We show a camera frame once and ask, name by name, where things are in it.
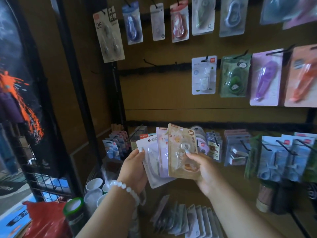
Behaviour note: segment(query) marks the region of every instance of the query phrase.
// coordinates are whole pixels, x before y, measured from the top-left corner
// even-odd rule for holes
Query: paper cup
[[[87,194],[85,195],[84,202],[87,206],[87,210],[90,216],[92,216],[95,210],[97,209],[97,201],[101,196],[102,196],[101,189],[94,189],[94,190],[88,191]]]
[[[102,186],[102,192],[103,192],[103,194],[108,193],[109,190],[110,190],[110,188],[111,188],[110,184],[109,184],[109,186],[107,186],[107,184],[104,184],[104,185]]]
[[[102,183],[103,183],[103,180],[101,178],[90,180],[88,184],[86,185],[86,190],[90,191],[90,190],[98,189],[101,187]]]
[[[97,207],[101,204],[101,202],[103,201],[103,199],[106,197],[107,194],[102,195],[98,201],[97,201]]]

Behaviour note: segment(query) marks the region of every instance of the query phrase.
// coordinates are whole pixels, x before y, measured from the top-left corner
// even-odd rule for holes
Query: white beaded bracelet
[[[111,185],[121,187],[122,189],[125,189],[128,193],[130,193],[132,195],[132,197],[135,199],[135,206],[136,207],[140,204],[139,196],[131,187],[127,187],[126,184],[122,183],[121,181],[118,182],[116,180],[112,181]]]

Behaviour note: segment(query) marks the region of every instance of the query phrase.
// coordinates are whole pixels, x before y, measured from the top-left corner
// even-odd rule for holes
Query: green packaging card
[[[245,97],[252,54],[224,56],[221,59],[220,97]]]

